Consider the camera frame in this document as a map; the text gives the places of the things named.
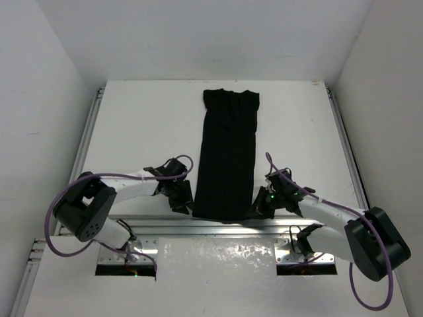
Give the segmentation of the black t shirt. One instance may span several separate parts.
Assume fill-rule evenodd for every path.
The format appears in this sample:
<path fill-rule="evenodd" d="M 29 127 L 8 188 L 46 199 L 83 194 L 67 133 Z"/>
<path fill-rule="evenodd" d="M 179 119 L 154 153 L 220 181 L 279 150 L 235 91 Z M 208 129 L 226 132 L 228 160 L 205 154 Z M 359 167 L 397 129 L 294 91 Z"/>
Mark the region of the black t shirt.
<path fill-rule="evenodd" d="M 193 216 L 239 221 L 252 205 L 260 95 L 205 90 Z"/>

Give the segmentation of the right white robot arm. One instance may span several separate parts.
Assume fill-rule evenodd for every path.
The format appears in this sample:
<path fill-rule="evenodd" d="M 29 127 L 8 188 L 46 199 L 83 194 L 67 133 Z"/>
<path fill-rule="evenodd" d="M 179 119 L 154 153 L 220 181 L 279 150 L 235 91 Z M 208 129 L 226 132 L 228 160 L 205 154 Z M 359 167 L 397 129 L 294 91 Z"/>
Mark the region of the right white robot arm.
<path fill-rule="evenodd" d="M 356 265 L 372 281 L 380 281 L 410 258 L 410 248 L 384 210 L 352 209 L 319 199 L 314 189 L 297 187 L 287 173 L 273 172 L 266 181 L 243 217 L 272 219 L 276 210 L 285 209 L 312 219 L 291 244 L 299 257 L 329 253 Z"/>

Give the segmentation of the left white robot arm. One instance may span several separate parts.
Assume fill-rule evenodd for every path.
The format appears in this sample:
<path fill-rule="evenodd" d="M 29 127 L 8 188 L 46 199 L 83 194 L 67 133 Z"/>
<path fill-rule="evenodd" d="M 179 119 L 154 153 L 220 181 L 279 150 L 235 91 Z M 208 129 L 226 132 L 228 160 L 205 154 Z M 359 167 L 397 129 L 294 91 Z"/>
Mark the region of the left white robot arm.
<path fill-rule="evenodd" d="M 193 165 L 186 166 L 181 158 L 170 158 L 161 166 L 145 167 L 131 174 L 84 172 L 54 198 L 46 216 L 55 217 L 79 242 L 98 242 L 123 252 L 134 235 L 110 219 L 114 205 L 163 195 L 176 213 L 187 215 L 193 209 L 187 180 Z"/>

